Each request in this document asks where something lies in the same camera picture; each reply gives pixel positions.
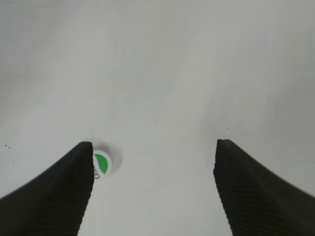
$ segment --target ribbed rubber pad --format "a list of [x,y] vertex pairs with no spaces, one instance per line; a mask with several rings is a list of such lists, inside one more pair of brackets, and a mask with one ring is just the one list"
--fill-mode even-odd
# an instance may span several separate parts
[[315,236],[315,199],[218,140],[214,176],[234,236]]
[[91,195],[93,147],[79,143],[37,178],[0,200],[1,236],[76,236]]

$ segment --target white surface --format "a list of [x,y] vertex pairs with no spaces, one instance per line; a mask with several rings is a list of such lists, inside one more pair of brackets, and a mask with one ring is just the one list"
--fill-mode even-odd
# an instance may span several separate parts
[[315,195],[314,7],[1,0],[0,196],[90,138],[123,162],[81,236],[231,235],[218,138]]

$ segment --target white background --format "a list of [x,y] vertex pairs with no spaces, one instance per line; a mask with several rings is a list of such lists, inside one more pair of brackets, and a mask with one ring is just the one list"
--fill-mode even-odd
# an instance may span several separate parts
[[1,0],[0,196],[82,140],[123,161],[80,236],[230,236],[232,139],[315,195],[313,0]]

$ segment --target green label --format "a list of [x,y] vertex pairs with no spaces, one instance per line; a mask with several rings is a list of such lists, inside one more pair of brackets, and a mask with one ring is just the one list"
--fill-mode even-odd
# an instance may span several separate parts
[[97,159],[99,169],[103,172],[103,174],[105,174],[108,170],[108,161],[106,157],[100,154],[94,154],[94,156]]

